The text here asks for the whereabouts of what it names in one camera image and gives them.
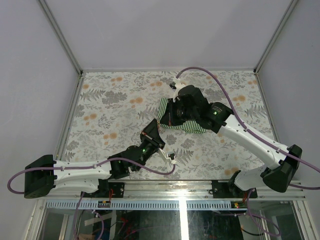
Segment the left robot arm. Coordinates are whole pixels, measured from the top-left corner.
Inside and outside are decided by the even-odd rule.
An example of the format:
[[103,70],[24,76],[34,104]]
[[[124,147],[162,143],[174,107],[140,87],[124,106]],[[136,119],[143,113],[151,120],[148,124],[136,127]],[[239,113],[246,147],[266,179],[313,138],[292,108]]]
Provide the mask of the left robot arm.
[[131,145],[106,160],[67,162],[55,160],[51,154],[43,155],[25,167],[24,198],[81,192],[105,197],[110,190],[108,179],[122,179],[138,172],[153,154],[164,148],[156,119],[141,131],[140,140],[139,146]]

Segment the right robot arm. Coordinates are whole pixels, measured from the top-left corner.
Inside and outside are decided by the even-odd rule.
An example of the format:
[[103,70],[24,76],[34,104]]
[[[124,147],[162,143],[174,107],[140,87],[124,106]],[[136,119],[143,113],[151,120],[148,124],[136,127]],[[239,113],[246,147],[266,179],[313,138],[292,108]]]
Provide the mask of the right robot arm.
[[208,102],[201,90],[193,85],[182,86],[172,98],[161,98],[159,123],[169,129],[186,133],[204,133],[210,130],[235,141],[262,162],[263,166],[237,170],[227,182],[231,196],[240,197],[250,189],[269,187],[284,193],[293,179],[302,155],[297,145],[290,147],[273,141],[236,116],[234,110],[221,102]]

